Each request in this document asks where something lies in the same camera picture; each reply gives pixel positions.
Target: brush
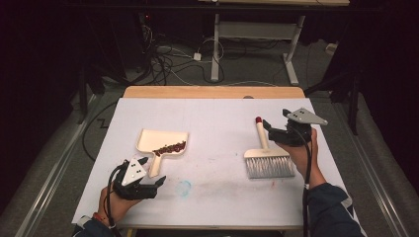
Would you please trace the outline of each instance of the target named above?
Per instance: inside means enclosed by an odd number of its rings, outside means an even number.
[[[262,119],[256,118],[256,128],[262,149],[251,149],[244,153],[249,179],[269,179],[293,177],[293,161],[284,149],[270,149]]]

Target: sleeve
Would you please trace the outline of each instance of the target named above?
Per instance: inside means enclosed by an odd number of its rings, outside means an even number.
[[[318,236],[367,236],[354,219],[352,199],[341,188],[328,183],[308,193],[310,233]]]
[[[74,228],[73,237],[114,237],[112,231],[99,220],[83,216]]]

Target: person's right hand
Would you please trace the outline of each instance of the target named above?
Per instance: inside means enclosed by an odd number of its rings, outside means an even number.
[[[106,226],[109,226],[109,219],[107,216],[107,205],[106,205],[106,198],[108,193],[108,187],[102,188],[101,191],[101,197],[99,198],[99,207],[98,207],[98,214],[102,218],[102,223],[104,223]],[[126,213],[129,211],[131,207],[139,203],[140,199],[134,199],[134,200],[127,200],[119,197],[115,192],[112,192],[110,194],[111,199],[111,215],[114,219],[115,223],[122,220],[124,216],[126,216]]]
[[[277,145],[279,145],[281,148],[283,148],[288,153],[290,153],[290,156],[293,162],[295,163],[296,169],[299,171],[300,174],[302,174],[302,176],[305,179],[307,163],[308,163],[307,150],[305,146],[297,146],[297,147],[288,146],[288,145],[284,145],[278,142],[277,142]],[[311,152],[310,188],[312,189],[326,182],[317,164],[317,154],[318,154],[317,130],[314,128],[311,129],[311,141],[308,142],[307,145]]]

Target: person's left hand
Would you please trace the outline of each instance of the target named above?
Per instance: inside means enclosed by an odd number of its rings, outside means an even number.
[[[101,191],[101,197],[99,199],[99,208],[98,208],[98,214],[102,217],[102,223],[104,223],[106,226],[110,226],[108,216],[106,215],[105,209],[107,208],[107,189],[108,187],[104,187]],[[124,216],[126,216],[126,213],[128,210],[139,203],[141,200],[127,200],[120,198],[115,192],[112,192],[111,188],[111,194],[110,194],[110,200],[111,200],[111,215],[114,219],[114,222],[117,223],[118,221],[122,220]]]

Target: blue stain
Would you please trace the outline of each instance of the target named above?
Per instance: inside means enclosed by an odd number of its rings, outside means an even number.
[[[182,181],[179,182],[178,186],[176,187],[176,194],[182,198],[186,198],[191,190],[191,183],[189,181]]]

